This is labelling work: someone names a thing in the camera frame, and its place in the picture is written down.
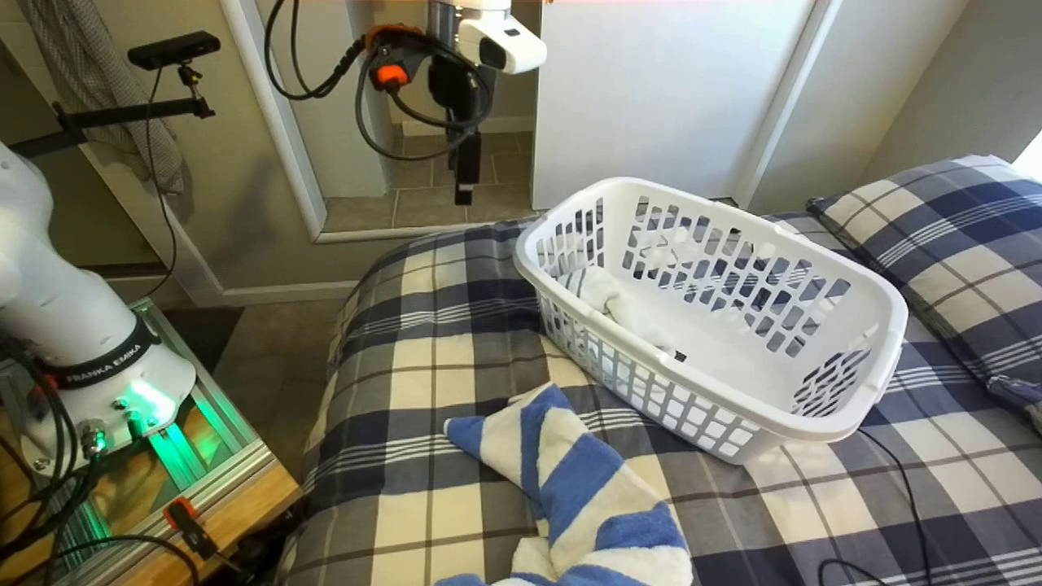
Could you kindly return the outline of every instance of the striped towel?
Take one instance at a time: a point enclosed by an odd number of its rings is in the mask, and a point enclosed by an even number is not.
[[[491,417],[447,420],[463,452],[511,478],[543,538],[514,551],[501,584],[690,584],[690,551],[668,502],[596,440],[560,387],[539,387]],[[452,577],[439,586],[475,586]]]

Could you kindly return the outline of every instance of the plaid pillow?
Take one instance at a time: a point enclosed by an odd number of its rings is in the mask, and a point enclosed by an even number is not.
[[[995,157],[962,157],[814,199],[808,211],[886,275],[979,380],[1042,401],[1038,183]]]

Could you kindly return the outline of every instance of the floor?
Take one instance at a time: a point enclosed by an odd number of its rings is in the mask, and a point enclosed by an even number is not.
[[[435,155],[439,137],[403,139],[403,155]],[[426,162],[388,162],[384,199],[330,199],[326,232],[376,232],[426,225],[475,225],[527,217],[529,211],[529,133],[480,137],[480,178],[471,206],[455,206],[455,178],[447,157]]]
[[[213,380],[304,481],[306,437],[326,386],[326,353],[337,301],[248,308],[217,357]]]

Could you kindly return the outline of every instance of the laundry basket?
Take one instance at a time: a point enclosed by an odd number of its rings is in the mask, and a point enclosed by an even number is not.
[[[596,183],[527,225],[517,271],[573,362],[733,467],[851,437],[908,318],[859,264],[643,178]]]

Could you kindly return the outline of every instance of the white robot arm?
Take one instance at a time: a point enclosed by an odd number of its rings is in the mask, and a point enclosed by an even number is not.
[[[54,380],[76,434],[95,449],[79,452],[81,467],[132,434],[161,430],[188,397],[195,367],[160,344],[98,275],[54,255],[48,217],[42,174],[0,145],[0,330]],[[20,411],[13,420],[25,462],[53,477],[54,414],[15,401],[7,408]]]
[[[514,19],[511,0],[431,0],[426,19],[471,67],[524,75],[548,61],[548,44]]]

